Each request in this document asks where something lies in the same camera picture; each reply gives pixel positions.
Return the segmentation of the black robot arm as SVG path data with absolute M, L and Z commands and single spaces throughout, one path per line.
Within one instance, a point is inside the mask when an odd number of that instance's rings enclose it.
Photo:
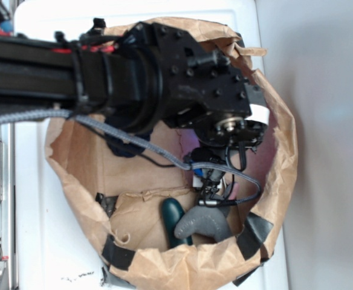
M 0 35 L 0 115 L 53 106 L 102 114 L 132 134 L 162 121 L 214 147 L 258 145 L 270 118 L 260 88 L 222 52 L 143 22 L 122 36 L 72 42 Z

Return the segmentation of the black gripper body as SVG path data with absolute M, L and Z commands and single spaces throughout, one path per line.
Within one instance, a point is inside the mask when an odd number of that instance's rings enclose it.
M 152 28 L 163 77 L 160 119 L 171 128 L 193 129 L 208 146 L 260 145 L 269 124 L 261 88 L 219 49 L 206 51 L 175 27 Z

